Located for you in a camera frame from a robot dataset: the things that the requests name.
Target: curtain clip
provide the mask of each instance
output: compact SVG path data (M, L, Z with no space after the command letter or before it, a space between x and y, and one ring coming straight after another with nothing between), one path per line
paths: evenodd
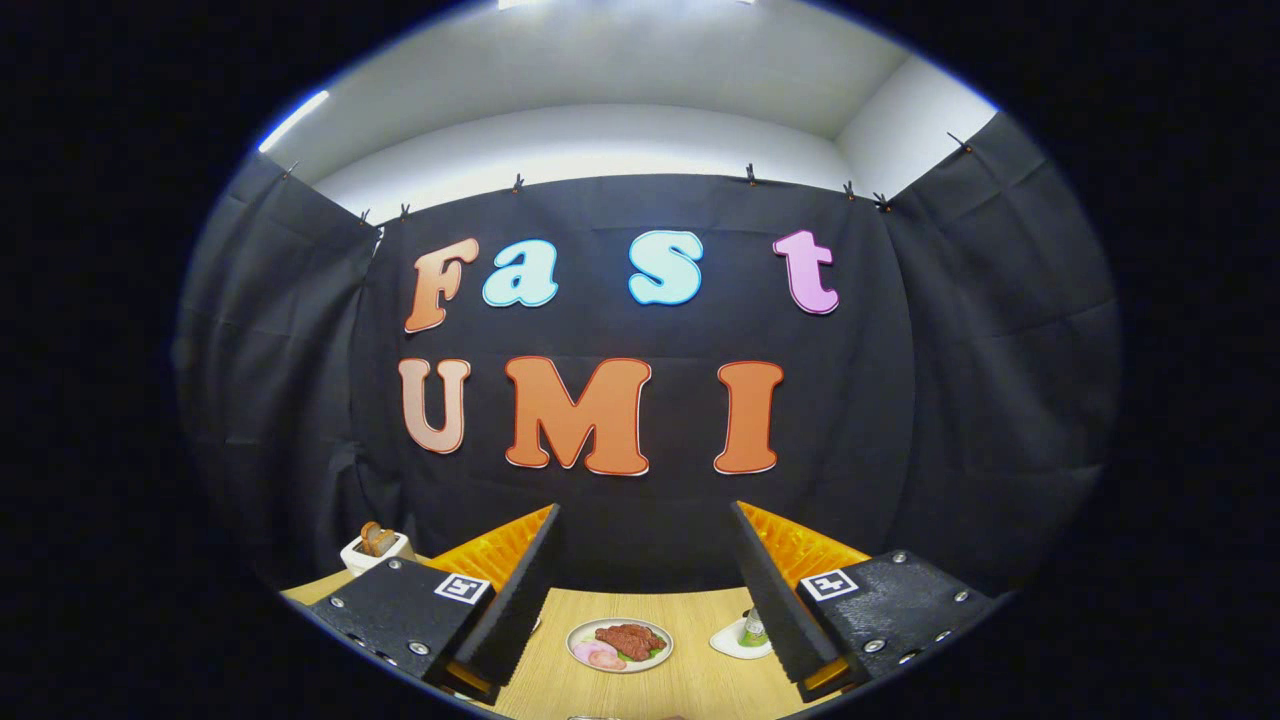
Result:
M959 142L960 147L964 147L965 152L973 152L973 145L969 145L968 142L960 140L959 137L951 135L950 132L947 133L947 137L950 137L951 140Z

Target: pink ham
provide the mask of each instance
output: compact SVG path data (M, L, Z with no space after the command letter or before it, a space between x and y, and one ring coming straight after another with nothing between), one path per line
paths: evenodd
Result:
M612 653L605 650L598 650L593 652L588 659L588 664L596 667L603 667L605 670L626 670L627 662L618 657L618 652L614 650Z
M613 655L613 657L618 656L618 648L603 641L584 641L573 646L573 655L582 662L594 665L594 662L591 662L593 652L608 652Z

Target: white ceiling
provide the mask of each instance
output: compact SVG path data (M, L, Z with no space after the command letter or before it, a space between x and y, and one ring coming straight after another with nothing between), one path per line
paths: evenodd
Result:
M827 140L909 53L797 0L483 0L335 79L268 155L315 183L422 133L600 102L677 105Z

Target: white wall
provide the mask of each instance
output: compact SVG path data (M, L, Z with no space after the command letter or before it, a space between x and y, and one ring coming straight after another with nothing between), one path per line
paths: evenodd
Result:
M996 114L984 97L911 56L836 138L854 173L854 191L893 197L969 140Z
M739 115L659 105L572 105L485 118L421 135L315 183L379 224L481 192L598 176L746 176L840 191L852 179L829 140Z

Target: meat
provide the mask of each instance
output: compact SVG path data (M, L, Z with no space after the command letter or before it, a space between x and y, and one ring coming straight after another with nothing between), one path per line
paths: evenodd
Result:
M618 657L618 651L613 650L598 650L588 656L588 665L594 665L595 667L602 667L604 670L626 670L627 664L625 660Z
M667 642L655 635L653 630L632 623L600 628L595 632L595 639L609 643L631 660L649 660L650 650L667 647Z
M635 623L627 623L625 625L617 625L617 628L625 633L630 633L649 644L649 650L662 650L667 647L667 641L659 638L657 633L645 628L644 625L636 625Z
M618 648L600 641L586 641L573 646L573 655L577 656L577 659L581 660L582 662L590 662L593 652L608 652L612 653L613 657L618 656Z

